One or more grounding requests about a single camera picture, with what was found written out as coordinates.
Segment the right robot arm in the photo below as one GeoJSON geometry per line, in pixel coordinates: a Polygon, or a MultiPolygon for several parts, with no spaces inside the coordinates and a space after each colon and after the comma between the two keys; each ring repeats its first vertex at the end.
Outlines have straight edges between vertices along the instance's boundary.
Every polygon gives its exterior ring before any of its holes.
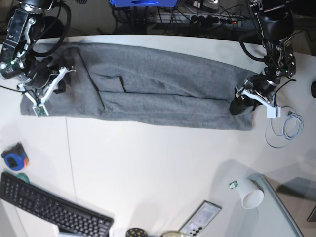
{"type": "Polygon", "coordinates": [[[52,54],[61,46],[71,23],[71,10],[60,0],[22,0],[8,22],[6,38],[0,52],[0,75],[3,79],[18,80],[16,91],[32,103],[37,117],[48,116],[46,106],[53,93],[66,90],[63,79],[73,67],[52,65],[52,54]],[[58,42],[47,52],[33,50],[35,44],[59,19],[45,23],[45,11],[53,8],[66,12],[66,25],[58,42]]]}

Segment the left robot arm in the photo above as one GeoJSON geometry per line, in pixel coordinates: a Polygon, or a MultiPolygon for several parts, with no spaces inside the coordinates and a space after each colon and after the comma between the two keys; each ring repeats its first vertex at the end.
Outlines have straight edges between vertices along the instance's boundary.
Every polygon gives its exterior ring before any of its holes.
{"type": "Polygon", "coordinates": [[[281,115],[281,107],[277,104],[281,79],[292,81],[296,74],[293,15],[285,0],[250,0],[248,9],[256,19],[256,29],[240,36],[239,44],[249,58],[266,66],[262,73],[248,77],[242,86],[235,88],[230,113],[240,115],[248,108],[264,105],[267,118],[275,119],[281,115]],[[255,36],[259,36],[266,50],[263,58],[255,57],[245,47],[244,41],[255,36]]]}

